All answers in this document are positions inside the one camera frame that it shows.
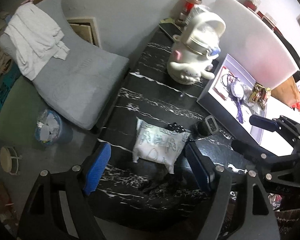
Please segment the gold brown snack bag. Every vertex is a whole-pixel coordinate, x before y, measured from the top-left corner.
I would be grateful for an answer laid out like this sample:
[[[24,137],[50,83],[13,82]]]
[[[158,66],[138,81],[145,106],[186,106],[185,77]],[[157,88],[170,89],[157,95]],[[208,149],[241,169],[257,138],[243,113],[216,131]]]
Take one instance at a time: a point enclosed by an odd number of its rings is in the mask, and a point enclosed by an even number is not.
[[[268,98],[271,96],[271,89],[255,82],[252,92],[248,98],[249,103],[257,104],[262,110],[266,108]]]

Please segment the purple satin sachet with tassel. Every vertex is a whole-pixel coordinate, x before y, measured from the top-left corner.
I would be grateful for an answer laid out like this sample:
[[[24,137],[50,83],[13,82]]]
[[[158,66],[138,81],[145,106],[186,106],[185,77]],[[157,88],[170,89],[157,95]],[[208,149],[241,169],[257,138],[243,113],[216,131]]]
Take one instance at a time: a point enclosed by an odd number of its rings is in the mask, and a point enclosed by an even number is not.
[[[240,124],[244,124],[245,119],[251,115],[251,110],[244,102],[244,84],[241,80],[232,75],[230,83],[229,98],[234,102],[237,108],[236,119]]]

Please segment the black rectangular case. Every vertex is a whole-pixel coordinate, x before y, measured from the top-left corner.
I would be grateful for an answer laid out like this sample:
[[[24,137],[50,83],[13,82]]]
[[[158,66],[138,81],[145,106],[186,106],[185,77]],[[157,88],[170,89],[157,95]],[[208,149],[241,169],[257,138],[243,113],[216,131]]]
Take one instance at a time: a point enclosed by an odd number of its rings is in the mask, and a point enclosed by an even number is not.
[[[208,115],[204,120],[198,121],[194,125],[194,133],[198,137],[208,137],[216,134],[218,131],[219,127],[212,115]]]

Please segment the red white snack packet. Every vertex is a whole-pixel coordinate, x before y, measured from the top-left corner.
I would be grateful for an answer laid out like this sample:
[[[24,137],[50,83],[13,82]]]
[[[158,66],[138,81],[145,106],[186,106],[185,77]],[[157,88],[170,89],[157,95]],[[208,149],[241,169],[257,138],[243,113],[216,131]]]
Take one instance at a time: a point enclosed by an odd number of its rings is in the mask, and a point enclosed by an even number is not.
[[[216,83],[213,87],[213,90],[224,100],[226,101],[229,97],[230,83],[232,79],[232,73],[222,66],[218,75]]]

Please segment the brown paper bag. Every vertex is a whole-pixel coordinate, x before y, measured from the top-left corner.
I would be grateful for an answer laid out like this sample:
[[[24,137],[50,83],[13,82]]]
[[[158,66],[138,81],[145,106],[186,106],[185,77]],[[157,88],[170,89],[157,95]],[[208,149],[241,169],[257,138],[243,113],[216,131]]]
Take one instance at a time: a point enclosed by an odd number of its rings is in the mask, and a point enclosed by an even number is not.
[[[286,81],[271,91],[271,96],[288,107],[300,102],[300,92],[296,86],[294,77],[289,77]]]

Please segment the white open gift box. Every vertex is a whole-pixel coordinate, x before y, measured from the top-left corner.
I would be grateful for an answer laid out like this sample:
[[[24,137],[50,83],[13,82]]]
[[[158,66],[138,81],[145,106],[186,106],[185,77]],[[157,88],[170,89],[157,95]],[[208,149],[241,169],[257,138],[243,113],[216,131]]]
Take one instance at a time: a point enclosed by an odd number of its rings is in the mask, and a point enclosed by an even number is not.
[[[239,81],[244,89],[241,102],[243,122],[238,119],[238,107],[231,93],[231,84]],[[266,131],[252,126],[249,118],[260,115],[267,119],[286,116],[300,124],[300,114],[274,97],[269,97],[266,106],[248,102],[255,79],[231,56],[226,55],[215,72],[215,78],[210,80],[202,91],[197,102],[219,121],[229,133],[239,140],[259,144],[261,147],[273,152],[275,155],[290,155],[293,147],[278,133]]]

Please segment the blue waste bin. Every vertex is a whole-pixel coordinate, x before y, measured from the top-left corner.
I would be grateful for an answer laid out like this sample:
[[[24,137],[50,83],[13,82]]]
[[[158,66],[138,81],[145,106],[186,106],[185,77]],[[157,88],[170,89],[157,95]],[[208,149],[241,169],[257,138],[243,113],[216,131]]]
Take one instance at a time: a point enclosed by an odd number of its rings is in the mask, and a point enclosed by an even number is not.
[[[68,144],[73,139],[73,130],[55,111],[45,109],[39,113],[35,138],[44,146]]]

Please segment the grey contoured pillow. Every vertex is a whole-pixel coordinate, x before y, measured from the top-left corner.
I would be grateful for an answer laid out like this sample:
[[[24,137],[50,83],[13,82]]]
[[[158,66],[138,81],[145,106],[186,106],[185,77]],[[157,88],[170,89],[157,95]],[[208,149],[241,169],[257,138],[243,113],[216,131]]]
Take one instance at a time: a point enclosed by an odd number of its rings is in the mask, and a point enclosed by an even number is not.
[[[51,108],[76,126],[90,130],[116,92],[129,60],[79,37],[67,22],[61,1],[43,0],[34,5],[61,27],[70,53],[65,60],[51,58],[30,81]],[[15,47],[5,33],[0,47],[17,63]]]

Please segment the white foam sheet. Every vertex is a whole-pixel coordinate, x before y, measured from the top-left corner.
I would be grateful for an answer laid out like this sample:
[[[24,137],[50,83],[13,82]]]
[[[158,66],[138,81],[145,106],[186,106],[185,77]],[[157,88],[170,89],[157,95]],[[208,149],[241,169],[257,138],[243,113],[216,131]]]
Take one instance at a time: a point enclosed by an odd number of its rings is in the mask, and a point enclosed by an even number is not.
[[[236,0],[215,0],[212,12],[226,24],[219,46],[222,60],[231,55],[258,83],[276,88],[299,68],[270,28]]]

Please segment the small white stool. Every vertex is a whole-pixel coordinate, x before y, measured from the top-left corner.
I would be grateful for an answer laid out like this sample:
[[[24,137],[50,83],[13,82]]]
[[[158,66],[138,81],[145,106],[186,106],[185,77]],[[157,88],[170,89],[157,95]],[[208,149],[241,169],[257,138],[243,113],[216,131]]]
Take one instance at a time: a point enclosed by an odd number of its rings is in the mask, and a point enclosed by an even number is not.
[[[19,175],[19,162],[22,155],[18,155],[14,147],[2,146],[0,149],[0,165],[2,169],[12,176]]]

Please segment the green cushion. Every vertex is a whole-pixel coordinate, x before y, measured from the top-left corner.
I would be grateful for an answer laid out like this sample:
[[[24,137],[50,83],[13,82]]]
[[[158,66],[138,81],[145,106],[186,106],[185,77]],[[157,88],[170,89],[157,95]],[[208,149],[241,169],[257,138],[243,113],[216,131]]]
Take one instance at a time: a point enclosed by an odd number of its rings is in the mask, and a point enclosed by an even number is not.
[[[34,134],[38,115],[46,108],[33,83],[19,77],[0,111],[0,140],[10,146],[45,150]]]

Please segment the black smartphone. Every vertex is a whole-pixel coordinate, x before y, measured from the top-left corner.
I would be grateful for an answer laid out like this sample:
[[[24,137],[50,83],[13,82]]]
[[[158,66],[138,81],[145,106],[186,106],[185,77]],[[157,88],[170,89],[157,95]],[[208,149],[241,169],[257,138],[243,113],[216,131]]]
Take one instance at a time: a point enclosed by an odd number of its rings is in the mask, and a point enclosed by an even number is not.
[[[173,41],[175,35],[180,36],[182,32],[173,23],[159,23],[159,28]]]

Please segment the white folded garment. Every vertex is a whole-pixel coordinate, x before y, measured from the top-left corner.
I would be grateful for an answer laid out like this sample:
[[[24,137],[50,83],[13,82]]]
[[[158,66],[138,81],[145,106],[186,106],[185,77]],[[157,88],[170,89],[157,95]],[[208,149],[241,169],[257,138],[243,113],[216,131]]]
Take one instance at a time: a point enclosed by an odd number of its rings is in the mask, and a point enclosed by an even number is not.
[[[15,11],[4,33],[15,47],[20,72],[31,81],[51,58],[65,60],[70,53],[61,27],[32,2]]]

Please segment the red lidded jar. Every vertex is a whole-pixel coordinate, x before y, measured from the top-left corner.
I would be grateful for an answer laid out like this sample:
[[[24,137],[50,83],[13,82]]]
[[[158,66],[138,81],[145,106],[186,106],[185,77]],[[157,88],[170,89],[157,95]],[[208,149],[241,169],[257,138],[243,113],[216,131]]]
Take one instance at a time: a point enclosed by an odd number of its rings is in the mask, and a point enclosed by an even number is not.
[[[185,21],[187,16],[189,15],[191,9],[198,4],[201,4],[202,0],[185,0],[184,6],[180,12],[179,20]]]

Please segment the wall vent frame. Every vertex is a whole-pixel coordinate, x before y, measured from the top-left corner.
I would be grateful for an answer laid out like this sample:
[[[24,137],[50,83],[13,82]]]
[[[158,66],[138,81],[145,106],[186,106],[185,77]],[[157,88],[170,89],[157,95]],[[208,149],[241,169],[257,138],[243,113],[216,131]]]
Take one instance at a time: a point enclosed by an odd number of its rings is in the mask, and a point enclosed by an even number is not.
[[[96,18],[94,17],[69,17],[68,23],[73,31],[85,41],[102,48],[98,33]]]

